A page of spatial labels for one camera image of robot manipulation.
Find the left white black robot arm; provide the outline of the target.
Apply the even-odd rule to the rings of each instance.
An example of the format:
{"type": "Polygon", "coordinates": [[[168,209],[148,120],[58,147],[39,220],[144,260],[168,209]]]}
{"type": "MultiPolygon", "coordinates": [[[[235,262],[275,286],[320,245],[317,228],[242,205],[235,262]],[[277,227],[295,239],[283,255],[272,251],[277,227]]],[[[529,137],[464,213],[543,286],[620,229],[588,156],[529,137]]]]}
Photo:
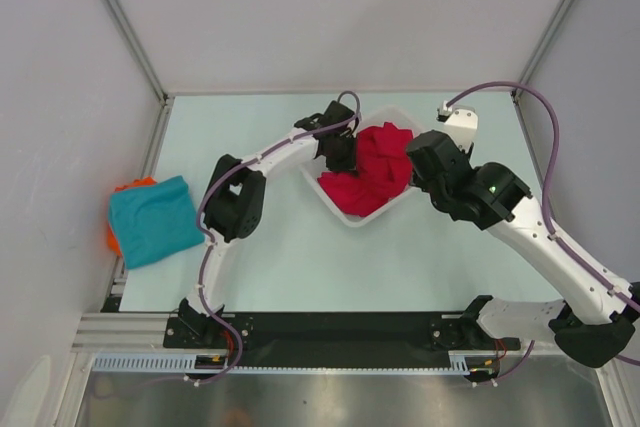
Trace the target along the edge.
{"type": "Polygon", "coordinates": [[[356,134],[361,120],[358,96],[347,91],[325,111],[294,123],[284,137],[254,154],[219,158],[196,211],[205,252],[191,292],[180,302],[178,319],[197,345],[214,344],[232,327],[222,319],[221,276],[234,248],[258,227],[267,181],[319,157],[331,171],[355,168],[356,134]]]}

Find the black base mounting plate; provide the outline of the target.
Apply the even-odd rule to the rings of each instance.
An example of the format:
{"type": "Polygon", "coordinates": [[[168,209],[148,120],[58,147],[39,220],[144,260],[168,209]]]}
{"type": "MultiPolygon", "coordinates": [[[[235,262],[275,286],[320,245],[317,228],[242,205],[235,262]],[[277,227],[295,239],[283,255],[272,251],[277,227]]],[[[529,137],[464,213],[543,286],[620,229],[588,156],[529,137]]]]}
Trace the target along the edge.
{"type": "Polygon", "coordinates": [[[229,312],[220,322],[178,313],[163,345],[231,347],[242,367],[381,370],[447,367],[454,351],[521,347],[513,337],[493,339],[461,312],[229,312]]]}

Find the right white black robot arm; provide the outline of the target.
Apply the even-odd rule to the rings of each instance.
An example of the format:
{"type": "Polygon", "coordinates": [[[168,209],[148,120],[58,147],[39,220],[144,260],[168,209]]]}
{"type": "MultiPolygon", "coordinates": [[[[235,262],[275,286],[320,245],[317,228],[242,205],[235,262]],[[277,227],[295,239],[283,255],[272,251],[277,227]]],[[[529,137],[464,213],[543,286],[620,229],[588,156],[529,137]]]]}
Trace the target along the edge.
{"type": "Polygon", "coordinates": [[[629,344],[639,318],[639,287],[614,275],[544,223],[529,186],[506,166],[470,164],[445,133],[431,130],[406,148],[414,185],[454,221],[470,222],[508,245],[554,289],[551,302],[479,296],[461,323],[463,340],[484,348],[498,338],[553,343],[574,361],[604,366],[629,344]]]}

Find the red t shirt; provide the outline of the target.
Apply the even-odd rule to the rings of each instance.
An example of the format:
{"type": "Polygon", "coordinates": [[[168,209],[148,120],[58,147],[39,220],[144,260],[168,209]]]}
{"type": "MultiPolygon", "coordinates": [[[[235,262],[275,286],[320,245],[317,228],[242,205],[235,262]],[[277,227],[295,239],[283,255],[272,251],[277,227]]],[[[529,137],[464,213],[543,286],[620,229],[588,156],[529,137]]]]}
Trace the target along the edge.
{"type": "Polygon", "coordinates": [[[408,187],[406,147],[413,138],[410,129],[391,122],[367,127],[356,136],[355,172],[323,172],[318,184],[342,213],[367,217],[408,187]]]}

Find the white plastic perforated basket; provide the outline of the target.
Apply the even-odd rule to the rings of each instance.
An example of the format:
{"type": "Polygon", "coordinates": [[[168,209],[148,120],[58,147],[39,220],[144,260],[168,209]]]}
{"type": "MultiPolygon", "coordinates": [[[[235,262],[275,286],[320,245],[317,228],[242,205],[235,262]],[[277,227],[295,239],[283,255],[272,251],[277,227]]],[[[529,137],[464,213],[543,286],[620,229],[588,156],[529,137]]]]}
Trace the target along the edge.
{"type": "MultiPolygon", "coordinates": [[[[385,105],[373,113],[366,114],[363,117],[358,130],[362,130],[371,126],[382,126],[385,122],[393,123],[400,129],[408,129],[414,136],[421,133],[423,130],[423,126],[419,121],[417,121],[404,109],[396,105],[385,105]]],[[[415,191],[413,187],[407,186],[400,195],[389,200],[385,205],[376,209],[368,216],[360,217],[348,215],[342,212],[336,206],[336,204],[330,199],[330,197],[318,184],[317,179],[321,176],[322,173],[327,172],[325,161],[323,159],[317,158],[312,161],[306,162],[299,167],[299,170],[304,180],[307,182],[314,194],[324,204],[324,206],[344,225],[352,228],[362,227],[368,224],[386,211],[393,208],[396,204],[407,199],[415,191]]]]}

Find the aluminium frame rail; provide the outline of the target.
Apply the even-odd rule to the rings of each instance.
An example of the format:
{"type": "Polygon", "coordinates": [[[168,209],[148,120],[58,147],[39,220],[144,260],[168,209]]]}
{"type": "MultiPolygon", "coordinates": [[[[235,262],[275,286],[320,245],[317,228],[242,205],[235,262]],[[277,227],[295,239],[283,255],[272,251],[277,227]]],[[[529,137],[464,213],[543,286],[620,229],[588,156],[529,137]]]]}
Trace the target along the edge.
{"type": "Polygon", "coordinates": [[[87,313],[73,352],[153,352],[163,348],[168,313],[87,313]]]}

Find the folded teal t shirt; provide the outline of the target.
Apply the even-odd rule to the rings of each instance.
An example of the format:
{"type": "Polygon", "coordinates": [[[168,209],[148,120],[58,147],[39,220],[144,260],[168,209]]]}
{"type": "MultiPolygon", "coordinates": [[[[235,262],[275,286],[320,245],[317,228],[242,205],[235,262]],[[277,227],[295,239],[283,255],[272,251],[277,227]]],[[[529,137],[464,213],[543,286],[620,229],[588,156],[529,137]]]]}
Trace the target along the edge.
{"type": "Polygon", "coordinates": [[[111,194],[107,222],[129,270],[159,262],[204,241],[181,176],[111,194]]]}

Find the folded orange t shirt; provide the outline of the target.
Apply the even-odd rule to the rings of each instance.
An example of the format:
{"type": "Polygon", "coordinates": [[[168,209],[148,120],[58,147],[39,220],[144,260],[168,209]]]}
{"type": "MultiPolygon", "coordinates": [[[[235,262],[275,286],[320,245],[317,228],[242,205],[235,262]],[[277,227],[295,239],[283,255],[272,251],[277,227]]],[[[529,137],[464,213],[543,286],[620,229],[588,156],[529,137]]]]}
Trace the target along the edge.
{"type": "MultiPolygon", "coordinates": [[[[138,187],[146,187],[146,186],[151,186],[151,185],[155,185],[156,181],[150,177],[144,177],[141,179],[136,179],[133,182],[126,184],[126,185],[121,185],[119,187],[116,187],[113,191],[113,193],[117,193],[117,192],[121,192],[121,191],[125,191],[128,189],[132,189],[132,188],[138,188],[138,187]]],[[[117,256],[121,256],[121,250],[119,247],[119,243],[113,233],[113,230],[111,228],[111,224],[110,221],[107,221],[107,228],[106,228],[106,243],[107,246],[109,247],[109,249],[111,251],[113,251],[117,256]]]]}

